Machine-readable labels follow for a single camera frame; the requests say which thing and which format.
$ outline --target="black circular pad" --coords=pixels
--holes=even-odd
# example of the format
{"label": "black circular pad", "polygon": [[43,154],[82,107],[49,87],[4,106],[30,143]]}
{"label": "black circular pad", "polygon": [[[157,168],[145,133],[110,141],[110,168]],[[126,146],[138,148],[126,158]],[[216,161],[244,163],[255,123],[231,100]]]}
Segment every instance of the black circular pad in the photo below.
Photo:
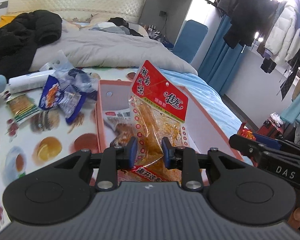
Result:
{"label": "black circular pad", "polygon": [[287,220],[296,198],[283,179],[254,167],[224,170],[207,196],[223,217],[253,226]]}
{"label": "black circular pad", "polygon": [[236,194],[248,203],[264,203],[273,197],[273,190],[261,182],[245,182],[236,189]]}
{"label": "black circular pad", "polygon": [[42,168],[8,185],[2,200],[10,219],[51,225],[81,213],[90,195],[89,185],[71,169]]}
{"label": "black circular pad", "polygon": [[32,184],[26,190],[26,197],[38,203],[48,203],[61,197],[63,188],[55,182],[41,181]]}

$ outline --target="food-print tablecloth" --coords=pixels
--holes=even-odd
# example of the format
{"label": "food-print tablecloth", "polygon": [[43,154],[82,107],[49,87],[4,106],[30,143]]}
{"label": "food-print tablecloth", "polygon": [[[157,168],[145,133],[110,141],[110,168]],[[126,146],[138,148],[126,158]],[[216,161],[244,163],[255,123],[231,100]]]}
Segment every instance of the food-print tablecloth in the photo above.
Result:
{"label": "food-print tablecloth", "polygon": [[[101,79],[130,80],[134,68],[85,68]],[[27,91],[36,105],[42,89]],[[15,179],[42,168],[82,148],[98,152],[94,104],[85,103],[72,125],[67,125],[59,109],[42,112],[18,127],[0,99],[0,231],[10,223],[2,205],[6,186]]]}

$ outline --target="blue snack bag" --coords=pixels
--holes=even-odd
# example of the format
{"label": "blue snack bag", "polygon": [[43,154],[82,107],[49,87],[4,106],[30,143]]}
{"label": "blue snack bag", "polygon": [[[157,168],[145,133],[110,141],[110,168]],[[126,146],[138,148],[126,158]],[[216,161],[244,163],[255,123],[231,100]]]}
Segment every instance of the blue snack bag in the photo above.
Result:
{"label": "blue snack bag", "polygon": [[75,89],[71,85],[64,83],[60,85],[57,78],[48,76],[43,87],[39,107],[43,110],[49,110],[59,106],[65,114],[67,124],[71,124],[79,114],[85,99],[86,95],[75,93]]}

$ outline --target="pink box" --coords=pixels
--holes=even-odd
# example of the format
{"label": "pink box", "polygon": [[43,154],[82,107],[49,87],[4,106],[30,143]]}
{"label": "pink box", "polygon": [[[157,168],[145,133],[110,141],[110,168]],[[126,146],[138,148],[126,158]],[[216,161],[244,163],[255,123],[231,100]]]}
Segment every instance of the pink box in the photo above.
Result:
{"label": "pink box", "polygon": [[[96,108],[100,151],[109,147],[116,137],[115,133],[104,125],[103,111],[116,111],[129,108],[130,81],[100,80]],[[207,111],[185,87],[179,87],[188,96],[186,126],[189,133],[189,144],[201,154],[207,154],[211,147],[243,161],[237,150],[229,145],[229,140]]]}

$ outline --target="black jacket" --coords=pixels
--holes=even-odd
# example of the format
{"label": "black jacket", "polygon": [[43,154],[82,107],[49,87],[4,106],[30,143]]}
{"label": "black jacket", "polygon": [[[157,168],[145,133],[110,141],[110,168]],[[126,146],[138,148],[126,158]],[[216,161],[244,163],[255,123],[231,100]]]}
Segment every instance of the black jacket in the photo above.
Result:
{"label": "black jacket", "polygon": [[0,28],[0,74],[9,79],[29,73],[37,48],[61,37],[61,22],[58,14],[37,10]]}
{"label": "black jacket", "polygon": [[264,31],[276,7],[276,0],[240,0],[231,18],[232,26],[224,36],[227,45],[232,49],[238,43],[251,46],[255,33]]}

